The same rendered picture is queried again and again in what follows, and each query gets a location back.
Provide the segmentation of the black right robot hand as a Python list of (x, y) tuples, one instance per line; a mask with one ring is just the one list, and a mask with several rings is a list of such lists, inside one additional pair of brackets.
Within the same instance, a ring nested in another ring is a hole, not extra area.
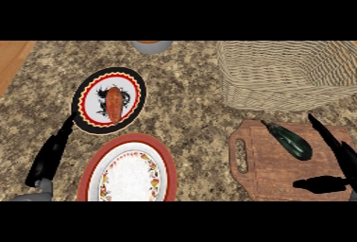
[(308, 115), (308, 119), (326, 145), (333, 151), (344, 177), (319, 176), (307, 180), (298, 180), (294, 182), (294, 188), (305, 189), (314, 194), (325, 194), (344, 191), (350, 185), (353, 192), (357, 193), (357, 152), (345, 141), (338, 141), (313, 115)]

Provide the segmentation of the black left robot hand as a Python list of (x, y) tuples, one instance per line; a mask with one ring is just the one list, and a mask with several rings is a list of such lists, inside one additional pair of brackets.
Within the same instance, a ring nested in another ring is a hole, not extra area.
[(63, 121), (63, 125), (56, 134), (53, 134), (44, 142), (34, 160), (30, 173), (25, 179), (25, 184), (30, 187), (37, 186), (37, 181), (41, 179), (53, 180), (58, 167), (61, 164), (63, 149), (66, 146), (68, 136), (72, 132), (74, 118), (77, 112)]

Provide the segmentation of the dark green eggplant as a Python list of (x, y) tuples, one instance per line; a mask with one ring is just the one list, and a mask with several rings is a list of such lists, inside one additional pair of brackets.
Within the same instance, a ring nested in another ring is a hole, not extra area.
[(276, 123), (267, 123), (266, 121), (261, 121), (261, 123), (291, 155), (299, 161), (308, 161), (313, 158), (313, 148), (302, 137)]

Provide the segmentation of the brown wooden cutting board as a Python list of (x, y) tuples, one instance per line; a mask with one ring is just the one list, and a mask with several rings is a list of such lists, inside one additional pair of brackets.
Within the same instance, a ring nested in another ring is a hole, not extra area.
[(344, 172), (330, 147), (310, 123), (279, 125), (299, 135), (313, 148), (313, 158), (299, 161), (283, 149), (260, 120), (243, 120), (229, 138), (229, 162), (233, 178), (254, 200), (348, 201), (344, 191), (314, 194), (294, 188), (294, 182), (319, 176), (342, 177)]

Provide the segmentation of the pale wicker basket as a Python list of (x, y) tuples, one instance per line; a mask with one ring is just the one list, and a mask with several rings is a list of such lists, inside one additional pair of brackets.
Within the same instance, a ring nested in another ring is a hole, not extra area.
[(351, 41), (220, 41), (224, 103), (240, 110), (299, 112), (357, 94)]

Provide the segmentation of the red rimmed floral plate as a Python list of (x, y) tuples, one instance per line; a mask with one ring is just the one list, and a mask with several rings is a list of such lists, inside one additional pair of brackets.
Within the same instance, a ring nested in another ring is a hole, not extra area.
[(176, 200), (176, 164), (161, 141), (148, 134), (117, 137), (89, 161), (78, 201)]

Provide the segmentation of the black rimmed patterned plate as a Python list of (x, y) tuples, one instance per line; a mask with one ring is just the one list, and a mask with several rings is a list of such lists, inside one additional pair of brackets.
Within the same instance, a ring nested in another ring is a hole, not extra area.
[(94, 72), (75, 91), (71, 111), (78, 128), (94, 135), (122, 130), (140, 115), (146, 85), (140, 74), (125, 67)]

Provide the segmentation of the grey cup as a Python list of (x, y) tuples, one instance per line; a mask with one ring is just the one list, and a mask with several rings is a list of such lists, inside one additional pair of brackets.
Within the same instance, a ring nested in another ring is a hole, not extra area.
[(139, 41), (131, 41), (131, 44), (142, 54), (159, 54), (168, 50), (171, 47), (171, 41), (158, 41), (155, 43), (143, 43)]

